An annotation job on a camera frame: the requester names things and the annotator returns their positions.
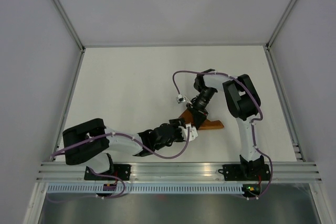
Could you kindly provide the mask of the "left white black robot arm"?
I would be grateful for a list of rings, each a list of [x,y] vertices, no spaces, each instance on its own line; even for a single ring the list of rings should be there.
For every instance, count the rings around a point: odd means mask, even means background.
[[[63,131],[64,155],[69,166],[84,164],[98,176],[108,180],[114,176],[111,152],[121,152],[135,157],[155,155],[162,159],[174,159],[181,153],[168,157],[156,151],[170,147],[175,142],[191,140],[192,127],[184,119],[173,119],[169,123],[130,134],[105,126],[103,119],[96,118]]]

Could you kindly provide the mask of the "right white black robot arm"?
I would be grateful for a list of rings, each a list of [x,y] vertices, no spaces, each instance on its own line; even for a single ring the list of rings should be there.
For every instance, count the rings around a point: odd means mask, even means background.
[[[272,164],[266,164],[268,155],[257,147],[255,123],[263,119],[261,100],[247,74],[232,77],[208,69],[197,74],[194,88],[199,94],[187,104],[182,114],[198,130],[220,129],[220,121],[209,121],[206,110],[216,92],[223,92],[230,114],[236,119],[241,151],[239,165],[227,165],[220,169],[227,180],[269,181],[272,178]]]

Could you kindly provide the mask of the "orange-brown cloth napkin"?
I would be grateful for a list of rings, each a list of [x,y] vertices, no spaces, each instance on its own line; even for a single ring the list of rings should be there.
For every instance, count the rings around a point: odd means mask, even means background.
[[[224,125],[220,120],[210,121],[205,119],[202,124],[197,127],[193,118],[192,113],[189,110],[185,110],[179,118],[185,120],[185,124],[191,124],[192,126],[196,127],[197,130],[219,130],[223,129]]]

